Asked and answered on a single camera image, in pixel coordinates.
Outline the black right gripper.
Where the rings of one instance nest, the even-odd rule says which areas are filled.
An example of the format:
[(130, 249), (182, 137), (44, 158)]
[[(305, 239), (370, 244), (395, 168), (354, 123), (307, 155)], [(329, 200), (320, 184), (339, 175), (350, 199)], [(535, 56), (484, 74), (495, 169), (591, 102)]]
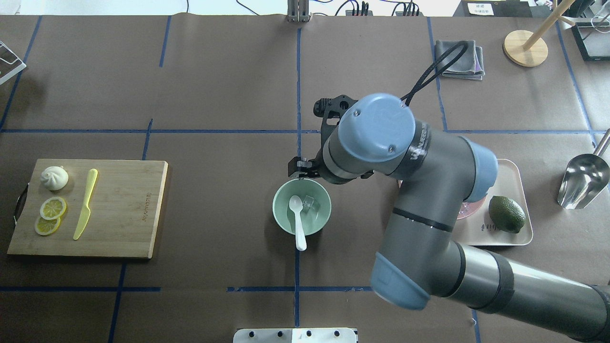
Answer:
[(289, 178), (322, 178), (331, 184), (346, 184), (351, 179), (332, 174), (323, 162), (323, 146), (334, 130), (338, 127), (340, 120), (346, 111), (356, 103), (356, 100), (346, 95), (335, 98), (321, 98), (314, 104), (313, 113), (322, 119), (320, 129), (321, 148), (314, 159), (295, 156), (288, 162), (287, 170)]

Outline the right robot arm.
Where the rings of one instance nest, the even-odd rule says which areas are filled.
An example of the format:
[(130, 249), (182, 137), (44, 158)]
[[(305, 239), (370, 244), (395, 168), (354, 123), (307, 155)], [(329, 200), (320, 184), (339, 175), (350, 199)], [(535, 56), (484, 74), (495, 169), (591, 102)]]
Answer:
[(376, 252), (372, 290), (386, 302), (422, 310), (431, 297), (564, 334), (609, 341), (609, 287), (586, 285), (452, 239), (464, 202), (484, 198), (498, 161), (488, 148), (415, 119), (397, 96), (341, 95), (314, 106), (321, 148), (293, 158), (290, 177), (346, 184), (373, 173), (401, 180)]

